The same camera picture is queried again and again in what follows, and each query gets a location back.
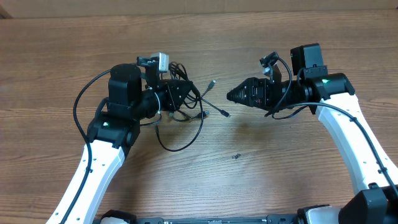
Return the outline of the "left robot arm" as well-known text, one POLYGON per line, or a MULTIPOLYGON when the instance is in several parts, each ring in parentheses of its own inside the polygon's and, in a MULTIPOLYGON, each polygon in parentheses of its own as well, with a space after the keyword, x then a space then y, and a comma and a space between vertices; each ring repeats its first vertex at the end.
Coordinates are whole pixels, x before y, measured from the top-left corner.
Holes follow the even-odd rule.
POLYGON ((177 111, 190 94, 201 94, 178 64, 122 63, 106 71, 109 94, 88 129, 75 124, 85 145, 80 163, 48 223, 93 223, 107 188, 136 142, 141 120, 177 111))

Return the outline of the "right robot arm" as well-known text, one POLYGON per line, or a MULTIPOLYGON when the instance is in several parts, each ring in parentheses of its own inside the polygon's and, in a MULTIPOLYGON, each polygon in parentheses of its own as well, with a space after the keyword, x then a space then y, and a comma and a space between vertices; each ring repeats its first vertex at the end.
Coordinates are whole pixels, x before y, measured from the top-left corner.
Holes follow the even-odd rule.
POLYGON ((397 166, 385 153, 361 111, 354 87, 343 73, 330 74, 318 44, 290 51, 288 80, 273 52, 260 59, 262 78, 248 78, 226 95, 229 101, 265 110, 268 116, 309 108, 326 127, 349 171, 354 197, 343 207, 328 204, 268 215, 266 223, 396 223, 397 166))

